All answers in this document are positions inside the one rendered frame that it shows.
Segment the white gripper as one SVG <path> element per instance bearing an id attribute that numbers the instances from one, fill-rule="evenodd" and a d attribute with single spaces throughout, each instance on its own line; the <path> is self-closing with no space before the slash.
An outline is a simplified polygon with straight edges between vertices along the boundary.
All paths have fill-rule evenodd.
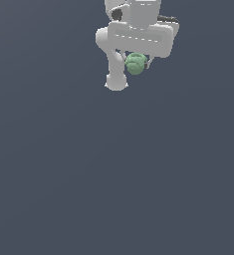
<path id="1" fill-rule="evenodd" d="M 131 28 L 127 22 L 112 21 L 108 26 L 108 39 L 114 49 L 121 50 L 123 61 L 125 51 L 150 55 L 144 63 L 148 69 L 153 57 L 166 58 L 173 45 L 173 28 L 168 25 L 149 25 L 146 30 Z"/>

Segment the green round object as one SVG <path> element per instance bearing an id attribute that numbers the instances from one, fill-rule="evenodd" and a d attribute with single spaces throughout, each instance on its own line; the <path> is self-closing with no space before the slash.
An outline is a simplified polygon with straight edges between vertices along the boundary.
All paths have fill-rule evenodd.
<path id="1" fill-rule="evenodd" d="M 139 75 L 143 69 L 144 64 L 147 62 L 147 57 L 144 54 L 140 53 L 131 53 L 129 54 L 124 63 L 127 67 L 127 70 L 132 75 Z"/>

